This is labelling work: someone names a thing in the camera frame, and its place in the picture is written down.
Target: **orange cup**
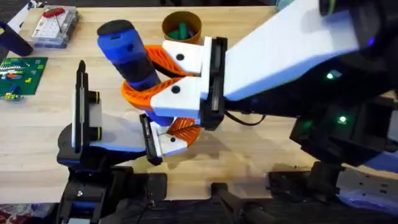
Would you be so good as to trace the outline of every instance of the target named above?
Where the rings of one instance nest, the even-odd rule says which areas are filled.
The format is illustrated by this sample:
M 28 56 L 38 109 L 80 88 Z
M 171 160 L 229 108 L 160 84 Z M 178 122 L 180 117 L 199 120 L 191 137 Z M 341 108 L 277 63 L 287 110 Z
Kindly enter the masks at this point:
M 173 30 L 178 30 L 178 25 L 184 22 L 194 35 L 186 40 L 176 40 L 169 37 L 167 34 Z M 173 40 L 189 44 L 201 44 L 201 20 L 199 17 L 188 11 L 177 11 L 169 14 L 162 23 L 163 35 L 166 40 Z

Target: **blue light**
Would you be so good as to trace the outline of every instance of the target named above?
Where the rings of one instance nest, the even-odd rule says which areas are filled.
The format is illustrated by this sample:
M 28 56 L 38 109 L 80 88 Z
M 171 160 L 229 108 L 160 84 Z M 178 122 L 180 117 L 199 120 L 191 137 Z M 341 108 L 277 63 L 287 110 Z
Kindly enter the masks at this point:
M 376 39 L 374 38 L 374 37 L 372 37 L 372 38 L 370 38 L 369 39 L 369 42 L 368 42 L 368 45 L 369 46 L 372 46 L 373 44 L 374 44 L 374 41 L 375 41 Z

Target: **red component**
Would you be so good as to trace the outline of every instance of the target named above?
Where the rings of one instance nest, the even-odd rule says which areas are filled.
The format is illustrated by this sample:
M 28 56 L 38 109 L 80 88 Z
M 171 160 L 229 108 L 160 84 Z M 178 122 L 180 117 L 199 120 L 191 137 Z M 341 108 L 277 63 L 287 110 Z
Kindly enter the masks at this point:
M 64 12 L 65 12 L 65 10 L 62 7 L 57 7 L 57 8 L 45 11 L 43 13 L 43 17 L 50 18 L 50 17 L 54 17 L 54 16 L 57 16 L 57 15 L 61 15 Z

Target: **green circuit board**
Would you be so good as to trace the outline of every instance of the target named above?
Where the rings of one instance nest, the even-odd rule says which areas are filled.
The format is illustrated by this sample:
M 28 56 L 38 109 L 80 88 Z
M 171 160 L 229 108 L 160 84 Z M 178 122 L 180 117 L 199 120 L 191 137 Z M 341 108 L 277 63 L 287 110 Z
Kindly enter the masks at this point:
M 19 95 L 34 95 L 48 59 L 47 57 L 4 59 L 0 65 L 0 95 L 8 93 L 12 85 L 19 87 Z

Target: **wooden table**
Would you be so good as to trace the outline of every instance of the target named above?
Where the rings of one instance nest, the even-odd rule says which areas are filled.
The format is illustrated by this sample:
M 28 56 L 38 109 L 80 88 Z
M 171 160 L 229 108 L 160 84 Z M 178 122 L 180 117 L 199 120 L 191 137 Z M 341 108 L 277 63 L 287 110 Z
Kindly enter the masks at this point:
M 107 114 L 138 120 L 141 111 L 121 95 L 122 76 L 96 44 L 97 28 L 110 20 L 133 22 L 145 44 L 161 44 L 162 19 L 189 10 L 203 22 L 203 36 L 227 37 L 229 46 L 268 20 L 274 7 L 152 7 L 79 8 L 81 15 L 65 50 L 35 50 L 32 57 L 49 57 L 34 96 L 20 103 L 0 101 L 0 203 L 58 202 L 68 178 L 57 164 L 57 138 L 71 121 L 71 97 L 80 60 L 87 64 L 90 88 L 101 92 Z M 28 38 L 42 9 L 30 11 L 20 34 Z M 249 122 L 258 115 L 238 115 Z M 167 157 L 160 166 L 145 157 L 128 162 L 136 172 L 168 174 L 169 199 L 208 198 L 212 182 L 227 182 L 242 197 L 267 197 L 266 173 L 309 169 L 314 158 L 289 139 L 294 119 L 268 117 L 254 128 L 225 118 L 215 132 L 203 131 L 187 152 Z

